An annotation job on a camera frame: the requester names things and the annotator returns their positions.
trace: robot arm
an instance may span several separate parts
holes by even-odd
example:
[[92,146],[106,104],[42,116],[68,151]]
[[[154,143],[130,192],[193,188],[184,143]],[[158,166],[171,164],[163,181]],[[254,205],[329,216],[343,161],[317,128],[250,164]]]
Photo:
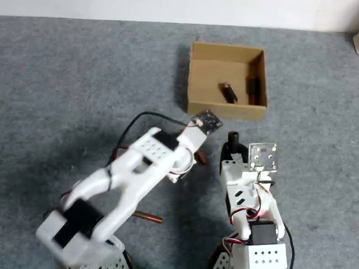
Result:
[[[220,181],[230,223],[235,232],[223,238],[225,252],[211,268],[287,268],[285,226],[276,200],[270,193],[274,184],[270,173],[277,171],[276,143],[238,143],[238,133],[230,132],[222,148]],[[243,162],[232,156],[241,154]]]
[[[107,167],[77,184],[64,198],[63,212],[53,211],[37,236],[67,266],[95,268],[118,257],[125,248],[114,232],[164,177],[176,182],[184,176],[196,163],[194,152],[220,126],[218,118],[205,110],[178,137],[150,129]],[[120,189],[121,197],[107,216],[86,202],[111,189]]]

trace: red wire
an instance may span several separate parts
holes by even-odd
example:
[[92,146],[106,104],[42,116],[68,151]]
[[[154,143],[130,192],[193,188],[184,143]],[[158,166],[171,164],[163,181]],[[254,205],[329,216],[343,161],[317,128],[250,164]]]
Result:
[[231,213],[231,215],[229,216],[229,222],[231,223],[231,225],[233,225],[233,215],[234,215],[235,213],[238,213],[238,212],[243,211],[243,210],[253,210],[253,211],[255,211],[254,215],[248,217],[249,219],[255,219],[255,218],[258,217],[259,212],[260,212],[260,209],[261,209],[262,201],[261,201],[261,198],[260,198],[260,196],[259,196],[259,192],[258,192],[257,189],[256,189],[256,191],[257,191],[258,203],[259,203],[258,209],[255,209],[255,208],[253,208],[253,207],[241,207],[241,208],[238,208],[238,209],[234,210],[234,211]]

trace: open cardboard box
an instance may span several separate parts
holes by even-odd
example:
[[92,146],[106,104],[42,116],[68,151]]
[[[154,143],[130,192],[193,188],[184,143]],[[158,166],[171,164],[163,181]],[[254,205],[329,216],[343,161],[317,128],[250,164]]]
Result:
[[[250,105],[247,79],[260,80],[258,105]],[[229,83],[238,97],[237,104],[228,104],[220,84]],[[259,48],[228,44],[194,42],[188,77],[188,113],[210,109],[227,118],[260,119],[267,107],[264,51]]]

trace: cable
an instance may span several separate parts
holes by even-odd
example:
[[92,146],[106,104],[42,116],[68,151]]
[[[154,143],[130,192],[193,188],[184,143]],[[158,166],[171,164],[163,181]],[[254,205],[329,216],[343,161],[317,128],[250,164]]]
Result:
[[117,150],[121,147],[121,144],[123,143],[123,141],[125,140],[125,137],[126,137],[126,134],[129,132],[129,130],[131,129],[131,127],[135,124],[135,122],[143,115],[152,115],[152,116],[156,116],[156,117],[159,117],[159,118],[163,118],[163,119],[166,119],[170,122],[173,122],[175,124],[178,124],[180,126],[187,126],[186,123],[184,122],[181,122],[179,120],[176,120],[176,119],[172,119],[166,115],[163,115],[163,114],[160,114],[160,113],[157,113],[157,112],[149,112],[149,111],[144,111],[140,114],[138,114],[131,122],[130,124],[126,127],[125,131],[122,133],[121,137],[118,139],[117,141],[117,144],[115,146],[115,148],[112,150],[112,153],[111,153],[111,156],[106,164],[106,166],[108,166],[113,160],[114,160],[114,157],[116,156],[116,152]]
[[283,222],[284,224],[284,227],[286,229],[286,232],[288,234],[288,237],[289,237],[289,242],[291,244],[291,249],[292,249],[292,258],[291,258],[291,265],[289,267],[289,269],[293,269],[293,266],[294,266],[294,258],[295,258],[295,251],[294,251],[294,244],[293,244],[293,238],[292,238],[292,235],[291,235],[291,232],[289,231],[288,227],[286,226],[286,224]]
[[238,209],[234,210],[234,211],[231,213],[231,215],[229,216],[229,222],[230,222],[232,225],[233,225],[233,215],[234,215],[235,213],[241,212],[241,211],[243,211],[243,210],[252,210],[252,211],[254,211],[254,214],[253,214],[252,216],[249,216],[249,217],[248,217],[249,219],[255,219],[255,218],[258,217],[259,212],[260,212],[260,209],[261,209],[262,201],[261,201],[261,198],[260,198],[260,196],[259,196],[258,189],[257,189],[257,188],[255,188],[255,189],[256,189],[256,191],[257,191],[257,196],[258,196],[258,203],[259,203],[258,209],[255,209],[255,208],[253,208],[253,207],[241,207],[241,208],[238,208]]

